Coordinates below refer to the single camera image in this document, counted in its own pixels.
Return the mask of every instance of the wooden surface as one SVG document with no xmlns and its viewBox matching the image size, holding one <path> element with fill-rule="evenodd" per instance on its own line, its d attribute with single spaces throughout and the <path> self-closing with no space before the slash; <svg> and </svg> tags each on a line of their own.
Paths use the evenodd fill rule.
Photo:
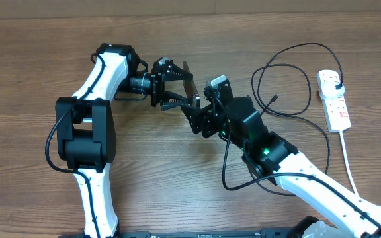
<svg viewBox="0 0 381 238">
<path fill-rule="evenodd" d="M 89 56 L 101 42 L 131 44 L 149 65 L 160 56 L 177 64 L 187 60 L 200 92 L 207 79 L 224 74 L 235 96 L 252 96 L 252 72 L 279 50 L 327 44 L 345 74 L 353 125 L 345 137 L 355 183 L 363 198 L 381 205 L 381 12 L 0 20 L 0 237 L 83 231 L 76 181 L 47 165 L 44 142 L 55 122 L 55 101 L 83 84 L 93 68 Z M 277 62 L 307 72 L 313 99 L 303 117 L 326 129 L 316 73 L 337 69 L 333 57 L 308 46 Z M 167 89 L 183 93 L 180 82 Z M 280 93 L 272 107 L 288 112 L 301 110 L 308 99 L 306 81 L 293 69 L 269 69 L 261 91 L 264 100 Z M 306 215 L 319 216 L 299 198 L 257 186 L 224 190 L 224 142 L 194 135 L 180 109 L 161 112 L 147 99 L 114 102 L 112 111 L 117 154 L 110 179 L 122 230 L 232 231 L 288 227 Z M 325 140 L 315 128 L 271 116 L 263 120 L 324 169 Z M 328 135 L 329 174 L 350 188 L 339 136 Z M 52 160 L 65 166 L 55 144 Z M 232 147 L 229 156 L 228 184 L 248 181 L 241 151 Z"/>
<path fill-rule="evenodd" d="M 381 0 L 0 0 L 0 19 L 381 11 Z"/>
</svg>

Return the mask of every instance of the white power strip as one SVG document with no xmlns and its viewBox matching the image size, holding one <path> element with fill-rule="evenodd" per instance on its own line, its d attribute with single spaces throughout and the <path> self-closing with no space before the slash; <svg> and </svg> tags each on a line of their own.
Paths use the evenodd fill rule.
<svg viewBox="0 0 381 238">
<path fill-rule="evenodd" d="M 339 74 L 333 70 L 321 70 L 317 74 L 317 81 L 329 132 L 340 132 L 350 128 L 351 121 L 345 97 L 340 93 L 335 93 L 334 97 L 322 97 L 324 91 L 337 91 L 334 85 L 336 82 L 340 83 Z"/>
<path fill-rule="evenodd" d="M 347 104 L 345 102 L 345 97 L 343 96 L 345 88 L 335 88 L 336 84 L 340 83 L 340 79 L 339 74 L 333 70 L 321 70 L 318 72 L 317 82 L 319 94 L 323 103 L 327 128 L 329 129 L 329 132 L 339 132 L 349 182 L 351 182 L 354 193 L 358 196 L 358 191 L 357 188 L 355 188 L 351 170 L 349 169 L 347 150 L 343 137 L 343 131 L 351 127 Z"/>
</svg>

